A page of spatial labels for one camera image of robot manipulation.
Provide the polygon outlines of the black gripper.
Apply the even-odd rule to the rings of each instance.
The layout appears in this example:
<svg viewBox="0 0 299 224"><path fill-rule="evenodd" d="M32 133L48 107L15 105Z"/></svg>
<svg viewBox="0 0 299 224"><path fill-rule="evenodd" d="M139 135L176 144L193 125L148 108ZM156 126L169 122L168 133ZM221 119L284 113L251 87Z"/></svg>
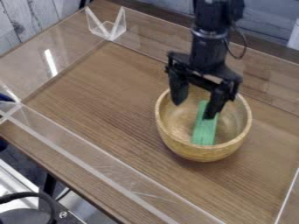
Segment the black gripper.
<svg viewBox="0 0 299 224"><path fill-rule="evenodd" d="M191 29L191 52L167 53L165 72L169 79L172 103L179 106L188 97L188 87L195 85L211 92L203 118L213 119L227 101L233 101L243 81L225 65L229 51L228 31L223 33Z"/></svg>

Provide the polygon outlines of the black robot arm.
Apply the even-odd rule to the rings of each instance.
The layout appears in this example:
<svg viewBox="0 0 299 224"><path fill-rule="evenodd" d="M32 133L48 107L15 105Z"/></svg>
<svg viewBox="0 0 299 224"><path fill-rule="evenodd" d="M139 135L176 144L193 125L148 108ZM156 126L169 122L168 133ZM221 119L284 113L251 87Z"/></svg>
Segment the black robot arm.
<svg viewBox="0 0 299 224"><path fill-rule="evenodd" d="M212 119L227 101L235 101L243 77L225 64L229 30L243 18L244 0L192 0L191 52L168 52L169 90L179 106L188 97L189 85L209 91L204 118Z"/></svg>

